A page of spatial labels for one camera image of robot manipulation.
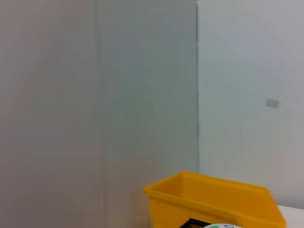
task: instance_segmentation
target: white wall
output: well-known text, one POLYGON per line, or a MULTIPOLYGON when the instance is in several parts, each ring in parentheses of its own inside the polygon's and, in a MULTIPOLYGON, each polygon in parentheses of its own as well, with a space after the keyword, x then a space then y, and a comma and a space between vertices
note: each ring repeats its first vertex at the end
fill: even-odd
POLYGON ((94 2, 1 0, 0 31, 0 227, 104 227, 94 2))
POLYGON ((98 2, 108 228, 149 227, 143 186, 198 169, 195 6, 98 2))
POLYGON ((300 0, 199 1, 200 171, 304 208, 300 0), (265 106, 266 99, 279 108, 265 106))

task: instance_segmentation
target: white lid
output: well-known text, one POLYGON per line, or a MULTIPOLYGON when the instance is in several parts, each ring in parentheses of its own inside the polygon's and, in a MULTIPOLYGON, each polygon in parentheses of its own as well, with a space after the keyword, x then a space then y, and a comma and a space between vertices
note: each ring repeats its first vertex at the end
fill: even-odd
POLYGON ((242 228, 242 227, 231 224, 211 224, 204 228, 242 228))

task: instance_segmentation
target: object inside bin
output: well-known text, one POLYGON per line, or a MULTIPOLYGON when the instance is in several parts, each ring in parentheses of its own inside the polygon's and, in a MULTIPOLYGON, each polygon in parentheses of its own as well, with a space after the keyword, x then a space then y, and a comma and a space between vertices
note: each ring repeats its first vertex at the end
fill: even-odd
POLYGON ((204 228, 208 225, 211 225, 211 223, 199 221, 196 219, 190 218, 184 225, 182 225, 180 228, 204 228))

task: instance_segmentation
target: yellow plastic bin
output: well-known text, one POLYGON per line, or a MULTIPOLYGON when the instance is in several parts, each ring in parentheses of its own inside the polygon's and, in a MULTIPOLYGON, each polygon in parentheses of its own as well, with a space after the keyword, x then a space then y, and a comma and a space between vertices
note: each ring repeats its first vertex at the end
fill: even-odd
POLYGON ((183 171, 148 186, 153 228, 179 228, 189 219, 243 228, 285 228, 267 188, 183 171))

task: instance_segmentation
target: white table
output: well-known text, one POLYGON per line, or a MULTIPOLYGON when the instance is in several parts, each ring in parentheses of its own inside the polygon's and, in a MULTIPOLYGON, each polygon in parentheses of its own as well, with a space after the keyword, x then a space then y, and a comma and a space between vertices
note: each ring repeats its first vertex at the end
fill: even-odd
POLYGON ((304 210, 279 206, 287 222, 287 228, 304 228, 304 210))

